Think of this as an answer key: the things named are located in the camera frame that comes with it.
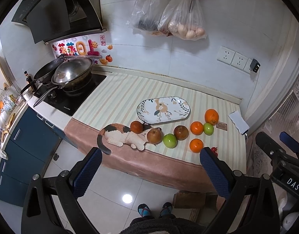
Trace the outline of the large orange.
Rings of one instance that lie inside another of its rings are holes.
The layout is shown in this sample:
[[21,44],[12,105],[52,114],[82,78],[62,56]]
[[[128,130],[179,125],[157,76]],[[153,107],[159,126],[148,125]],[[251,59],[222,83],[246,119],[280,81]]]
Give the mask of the large orange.
[[219,121],[219,114],[215,109],[208,109],[204,114],[204,120],[206,123],[215,126]]

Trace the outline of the black plug adapter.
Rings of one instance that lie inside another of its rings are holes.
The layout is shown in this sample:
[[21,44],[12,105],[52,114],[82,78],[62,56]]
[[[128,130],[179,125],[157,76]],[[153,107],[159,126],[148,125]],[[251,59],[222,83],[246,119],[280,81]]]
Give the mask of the black plug adapter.
[[256,59],[252,59],[249,68],[250,68],[250,71],[257,73],[260,66],[261,66],[260,63]]

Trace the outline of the blue kitchen cabinet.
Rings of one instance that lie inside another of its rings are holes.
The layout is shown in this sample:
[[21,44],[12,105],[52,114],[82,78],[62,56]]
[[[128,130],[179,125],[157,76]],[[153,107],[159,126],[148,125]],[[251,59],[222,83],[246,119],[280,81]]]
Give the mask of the blue kitchen cabinet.
[[22,207],[33,175],[45,174],[62,141],[75,146],[62,130],[27,108],[4,145],[7,159],[0,157],[0,200]]

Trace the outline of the white wall socket right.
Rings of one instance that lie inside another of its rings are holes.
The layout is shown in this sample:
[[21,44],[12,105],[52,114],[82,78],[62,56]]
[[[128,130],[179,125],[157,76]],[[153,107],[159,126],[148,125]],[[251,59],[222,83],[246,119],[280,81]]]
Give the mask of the white wall socket right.
[[243,70],[246,66],[248,58],[238,52],[235,52],[234,57],[231,61],[231,65],[237,69]]

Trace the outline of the orange tangerine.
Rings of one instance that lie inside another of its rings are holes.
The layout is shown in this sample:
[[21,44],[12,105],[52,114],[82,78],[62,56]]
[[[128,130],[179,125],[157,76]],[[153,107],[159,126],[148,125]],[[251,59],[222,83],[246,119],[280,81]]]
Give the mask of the orange tangerine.
[[204,130],[204,126],[199,121],[194,121],[190,125],[190,131],[194,135],[201,135],[203,133],[203,130]]
[[200,153],[204,148],[203,141],[198,138],[194,138],[190,141],[189,148],[193,153]]

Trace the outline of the cardboard box on floor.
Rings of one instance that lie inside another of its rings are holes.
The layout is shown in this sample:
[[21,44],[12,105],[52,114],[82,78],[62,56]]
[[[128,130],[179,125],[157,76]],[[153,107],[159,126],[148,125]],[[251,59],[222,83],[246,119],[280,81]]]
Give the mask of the cardboard box on floor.
[[178,192],[173,197],[173,214],[195,223],[207,225],[217,213],[215,192]]

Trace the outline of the black gas stove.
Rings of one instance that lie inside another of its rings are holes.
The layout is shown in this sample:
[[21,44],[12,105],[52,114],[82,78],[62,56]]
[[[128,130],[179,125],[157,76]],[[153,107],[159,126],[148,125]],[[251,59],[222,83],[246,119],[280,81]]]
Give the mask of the black gas stove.
[[55,109],[73,116],[82,103],[105,79],[105,75],[90,74],[76,86],[52,90],[43,101]]

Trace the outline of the colourful wall stickers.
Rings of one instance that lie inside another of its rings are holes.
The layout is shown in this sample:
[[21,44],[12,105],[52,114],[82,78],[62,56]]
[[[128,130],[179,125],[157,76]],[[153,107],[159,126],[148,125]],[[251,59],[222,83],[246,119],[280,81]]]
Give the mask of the colourful wall stickers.
[[105,33],[71,37],[51,44],[55,57],[88,56],[94,65],[107,66],[115,60],[114,45],[110,35]]

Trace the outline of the small red-brown fruit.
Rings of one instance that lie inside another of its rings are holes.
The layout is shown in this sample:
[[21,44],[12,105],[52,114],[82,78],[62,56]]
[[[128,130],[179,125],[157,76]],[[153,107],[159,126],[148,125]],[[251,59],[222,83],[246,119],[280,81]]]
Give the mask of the small red-brown fruit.
[[130,123],[130,130],[136,134],[140,134],[143,131],[143,124],[139,121],[133,121]]

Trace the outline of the steel wok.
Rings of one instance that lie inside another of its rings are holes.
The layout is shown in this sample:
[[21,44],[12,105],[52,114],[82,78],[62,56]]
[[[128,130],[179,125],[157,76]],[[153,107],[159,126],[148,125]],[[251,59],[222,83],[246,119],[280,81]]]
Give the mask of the steel wok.
[[87,84],[91,77],[93,60],[89,57],[73,57],[61,63],[52,76],[52,87],[49,88],[35,102],[33,107],[39,105],[53,91],[64,89],[64,91],[75,91]]

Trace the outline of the white wall socket left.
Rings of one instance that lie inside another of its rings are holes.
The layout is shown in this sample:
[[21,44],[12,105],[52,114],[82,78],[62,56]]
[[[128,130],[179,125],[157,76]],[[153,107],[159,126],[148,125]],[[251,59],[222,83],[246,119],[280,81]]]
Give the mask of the white wall socket left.
[[234,50],[221,46],[217,53],[217,60],[227,65],[231,65],[234,55]]

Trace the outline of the brown red apple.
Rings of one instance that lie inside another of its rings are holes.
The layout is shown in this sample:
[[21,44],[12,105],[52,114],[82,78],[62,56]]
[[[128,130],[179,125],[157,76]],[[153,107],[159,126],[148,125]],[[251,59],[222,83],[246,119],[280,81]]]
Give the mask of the brown red apple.
[[189,131],[186,126],[178,125],[174,128],[173,134],[178,141],[183,141],[189,136]]
[[159,144],[163,140],[163,133],[161,128],[152,128],[148,133],[147,133],[147,141],[150,144]]

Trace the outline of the plastic bag of eggs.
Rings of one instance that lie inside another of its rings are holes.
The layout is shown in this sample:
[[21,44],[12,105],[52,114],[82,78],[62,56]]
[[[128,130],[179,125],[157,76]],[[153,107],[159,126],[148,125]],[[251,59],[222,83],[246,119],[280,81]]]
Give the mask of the plastic bag of eggs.
[[171,0],[164,9],[157,29],[182,40],[205,39],[205,19],[199,0]]

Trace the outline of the white folded paper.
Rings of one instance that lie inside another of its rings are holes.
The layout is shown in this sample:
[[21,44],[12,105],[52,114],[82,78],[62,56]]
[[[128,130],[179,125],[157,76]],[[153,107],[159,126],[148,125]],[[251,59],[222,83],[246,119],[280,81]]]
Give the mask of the white folded paper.
[[244,121],[238,110],[230,113],[228,117],[234,123],[240,134],[244,135],[245,133],[247,133],[250,126],[246,123],[246,121]]

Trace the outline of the small green apple right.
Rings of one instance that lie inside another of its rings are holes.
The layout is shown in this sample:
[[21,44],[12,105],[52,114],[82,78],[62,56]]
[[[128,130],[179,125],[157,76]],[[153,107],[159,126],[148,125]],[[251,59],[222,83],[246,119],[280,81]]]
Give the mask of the small green apple right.
[[211,123],[204,123],[203,125],[203,132],[208,135],[211,136],[214,132],[214,127]]

